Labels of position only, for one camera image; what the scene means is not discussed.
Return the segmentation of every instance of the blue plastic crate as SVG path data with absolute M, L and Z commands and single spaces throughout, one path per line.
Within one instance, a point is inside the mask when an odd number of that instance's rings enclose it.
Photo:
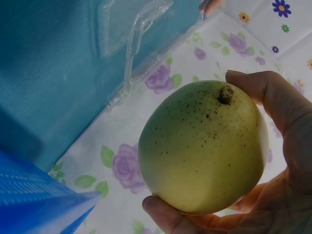
M 32 163 L 0 152 L 0 233 L 72 234 L 101 193 L 77 194 Z

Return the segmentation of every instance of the clear plastic container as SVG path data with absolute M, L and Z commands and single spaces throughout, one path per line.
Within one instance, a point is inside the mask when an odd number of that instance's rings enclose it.
M 166 55 L 191 34 L 199 13 L 195 4 L 193 8 L 190 5 L 186 0 L 114 0 L 104 6 L 104 56 L 112 55 L 127 43 L 123 87 L 106 111 L 131 95 Z M 125 16 L 133 21 L 121 23 L 119 17 L 126 19 Z

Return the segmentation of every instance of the floral tablecloth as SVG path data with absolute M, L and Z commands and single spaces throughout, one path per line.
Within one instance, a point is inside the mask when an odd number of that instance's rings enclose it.
M 110 113 L 102 112 L 49 173 L 77 192 L 102 200 L 76 234 L 157 234 L 141 208 L 149 195 L 137 161 L 137 142 L 156 107 L 176 89 L 203 79 L 224 80 L 227 69 L 273 70 L 312 99 L 312 21 L 309 0 L 228 0 Z M 260 182 L 285 169 L 282 136 L 268 124 L 270 156 Z M 218 215 L 232 214 L 224 210 Z

